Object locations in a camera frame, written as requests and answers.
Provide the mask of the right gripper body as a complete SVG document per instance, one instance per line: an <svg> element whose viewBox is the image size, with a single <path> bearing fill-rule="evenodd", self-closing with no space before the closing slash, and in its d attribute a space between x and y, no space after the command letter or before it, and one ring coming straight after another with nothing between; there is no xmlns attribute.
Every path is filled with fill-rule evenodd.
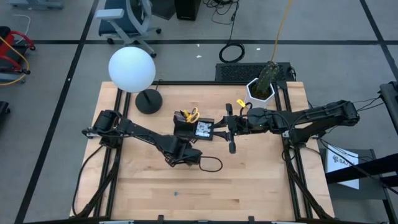
<svg viewBox="0 0 398 224"><path fill-rule="evenodd" d="M228 117L228 130L230 134L229 140L229 152L231 154L236 153L236 144L234 142L235 135L240 135L243 133L243 130L246 128L246 120L243 118L243 110L244 108L241 107L239 110L239 115L233 114L233 107L232 104L226 104L226 111Z"/></svg>

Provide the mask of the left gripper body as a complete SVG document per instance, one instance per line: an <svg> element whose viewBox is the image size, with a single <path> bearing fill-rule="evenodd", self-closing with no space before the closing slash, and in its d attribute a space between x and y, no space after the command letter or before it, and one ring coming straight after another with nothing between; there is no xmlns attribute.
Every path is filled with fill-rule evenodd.
<svg viewBox="0 0 398 224"><path fill-rule="evenodd" d="M175 167L179 164L192 166L199 165L202 154L200 150L192 148L190 143L178 143L166 150L164 157L170 167Z"/></svg>

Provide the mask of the yellow-handled scissors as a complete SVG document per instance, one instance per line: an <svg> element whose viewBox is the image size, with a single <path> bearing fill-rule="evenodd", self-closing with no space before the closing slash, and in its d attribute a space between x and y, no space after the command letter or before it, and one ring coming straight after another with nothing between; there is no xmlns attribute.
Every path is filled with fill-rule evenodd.
<svg viewBox="0 0 398 224"><path fill-rule="evenodd" d="M200 117L200 113L198 112L198 108L194 107L192 111L189 113L188 118L186 118L187 123L195 123Z"/></svg>

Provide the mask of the black mesh desk organizer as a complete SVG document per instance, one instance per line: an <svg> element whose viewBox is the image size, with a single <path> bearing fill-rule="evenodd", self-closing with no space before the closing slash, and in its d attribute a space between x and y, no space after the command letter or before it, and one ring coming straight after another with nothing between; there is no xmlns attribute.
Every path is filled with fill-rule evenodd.
<svg viewBox="0 0 398 224"><path fill-rule="evenodd" d="M213 128L212 127L211 127L211 134L210 134L209 138L196 136L195 130L197 128L197 123L199 121L205 122L205 123L211 123L212 125L214 125L214 123L215 123L214 119L199 118L197 120L197 122L195 122L195 123L187 123L187 122L180 123L180 122L177 122L175 120L175 118L173 118L173 121L174 121L174 135L176 135L176 136L179 136L181 138L186 138L186 139L199 139L199 140L207 140L207 141L211 141L213 139Z"/></svg>

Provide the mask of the grey and blue office chair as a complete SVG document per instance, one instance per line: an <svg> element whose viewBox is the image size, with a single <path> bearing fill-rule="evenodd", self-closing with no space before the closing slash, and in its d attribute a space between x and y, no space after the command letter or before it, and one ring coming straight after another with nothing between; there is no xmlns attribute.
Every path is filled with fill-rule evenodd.
<svg viewBox="0 0 398 224"><path fill-rule="evenodd" d="M150 0L106 0L104 8L98 9L95 17L100 20L98 34L106 36L108 44L118 37L124 45L139 43L145 46L151 57L156 52L144 40L150 32L162 33L160 27L152 26L152 3Z"/></svg>

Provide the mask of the white hexagonal plant pot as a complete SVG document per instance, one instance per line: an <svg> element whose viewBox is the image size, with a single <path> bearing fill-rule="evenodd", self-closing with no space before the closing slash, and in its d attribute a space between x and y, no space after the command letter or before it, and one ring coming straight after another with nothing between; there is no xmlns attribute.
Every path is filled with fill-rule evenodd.
<svg viewBox="0 0 398 224"><path fill-rule="evenodd" d="M267 105L271 102L271 100L274 98L275 91L273 86L270 84L268 87L269 93L267 94L267 97L265 99L262 98L256 98L252 93L251 93L251 87L256 84L258 81L258 78L253 79L251 82L249 82L246 85L246 96L244 99L245 103L251 103L253 108L266 108Z"/></svg>

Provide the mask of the black perforated panel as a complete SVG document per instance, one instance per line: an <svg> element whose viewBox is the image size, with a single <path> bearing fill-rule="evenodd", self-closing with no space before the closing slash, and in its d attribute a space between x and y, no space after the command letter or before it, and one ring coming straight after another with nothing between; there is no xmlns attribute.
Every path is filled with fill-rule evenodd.
<svg viewBox="0 0 398 224"><path fill-rule="evenodd" d="M215 80L218 82L250 82L258 78L268 63L217 63ZM276 81L296 81L296 72L288 62L279 62Z"/></svg>

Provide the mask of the green cactus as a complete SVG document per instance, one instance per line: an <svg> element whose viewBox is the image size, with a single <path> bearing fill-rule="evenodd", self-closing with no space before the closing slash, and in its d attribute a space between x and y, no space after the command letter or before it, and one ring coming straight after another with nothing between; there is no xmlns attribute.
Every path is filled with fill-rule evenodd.
<svg viewBox="0 0 398 224"><path fill-rule="evenodd" d="M279 73L279 66L274 62L269 62L259 74L255 84L255 94L259 98L265 99L270 95L270 84Z"/></svg>

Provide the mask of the white paper sign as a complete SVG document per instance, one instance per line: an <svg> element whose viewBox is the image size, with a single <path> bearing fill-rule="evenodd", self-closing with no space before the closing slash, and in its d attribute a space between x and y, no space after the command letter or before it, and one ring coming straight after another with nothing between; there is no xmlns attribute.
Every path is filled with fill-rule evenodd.
<svg viewBox="0 0 398 224"><path fill-rule="evenodd" d="M326 146L325 172L333 173L332 180L339 180L338 184L359 190L359 179L348 179L356 173L356 169L352 168L352 165L359 164L359 154L331 144Z"/></svg>

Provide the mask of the black computer tower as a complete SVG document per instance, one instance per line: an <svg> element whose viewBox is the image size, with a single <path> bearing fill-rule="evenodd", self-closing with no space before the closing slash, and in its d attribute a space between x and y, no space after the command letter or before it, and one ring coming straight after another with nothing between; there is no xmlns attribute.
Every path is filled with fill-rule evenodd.
<svg viewBox="0 0 398 224"><path fill-rule="evenodd" d="M195 21L201 0L174 0L175 12L180 20Z"/></svg>

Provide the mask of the black beam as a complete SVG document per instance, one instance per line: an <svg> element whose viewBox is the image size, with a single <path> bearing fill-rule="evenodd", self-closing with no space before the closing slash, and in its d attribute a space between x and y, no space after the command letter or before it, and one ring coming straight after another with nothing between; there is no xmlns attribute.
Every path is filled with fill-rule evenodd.
<svg viewBox="0 0 398 224"><path fill-rule="evenodd" d="M398 171L398 153L326 173L328 184Z"/></svg>

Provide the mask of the grey side table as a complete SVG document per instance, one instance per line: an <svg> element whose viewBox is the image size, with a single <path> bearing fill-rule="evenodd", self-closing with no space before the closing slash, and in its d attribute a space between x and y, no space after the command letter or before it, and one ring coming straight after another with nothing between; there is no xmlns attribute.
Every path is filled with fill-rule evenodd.
<svg viewBox="0 0 398 224"><path fill-rule="evenodd" d="M325 148L320 150L324 170L326 155L325 150ZM377 158L372 149L348 149L348 151L353 151L354 153L359 154L359 164L381 158ZM359 190L351 189L338 183L328 184L331 198L351 200L381 200L384 204L389 223L398 224L398 217L395 215L391 198L387 193L389 187L392 189L398 187L398 171L360 178Z"/></svg>

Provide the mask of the black caster base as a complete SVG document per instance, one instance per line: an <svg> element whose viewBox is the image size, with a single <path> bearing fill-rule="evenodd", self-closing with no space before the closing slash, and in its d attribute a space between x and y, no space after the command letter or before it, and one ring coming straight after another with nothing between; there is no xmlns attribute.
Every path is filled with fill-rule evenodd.
<svg viewBox="0 0 398 224"><path fill-rule="evenodd" d="M3 124L10 112L9 103L0 101L0 124Z"/></svg>

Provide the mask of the grey desk foot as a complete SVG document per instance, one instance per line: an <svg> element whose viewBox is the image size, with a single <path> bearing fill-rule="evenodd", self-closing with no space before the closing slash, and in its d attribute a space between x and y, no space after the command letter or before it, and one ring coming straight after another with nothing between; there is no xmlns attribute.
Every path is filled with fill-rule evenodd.
<svg viewBox="0 0 398 224"><path fill-rule="evenodd" d="M7 0L7 3L13 7L23 7L29 10L33 9L63 9L62 0Z"/></svg>

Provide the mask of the red and black cart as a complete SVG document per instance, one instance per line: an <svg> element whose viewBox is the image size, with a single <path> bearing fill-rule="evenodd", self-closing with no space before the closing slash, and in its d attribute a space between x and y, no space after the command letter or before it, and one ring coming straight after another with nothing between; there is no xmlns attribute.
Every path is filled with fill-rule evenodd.
<svg viewBox="0 0 398 224"><path fill-rule="evenodd" d="M35 49L34 42L25 34L0 26L0 86L25 82L31 73L25 53Z"/></svg>

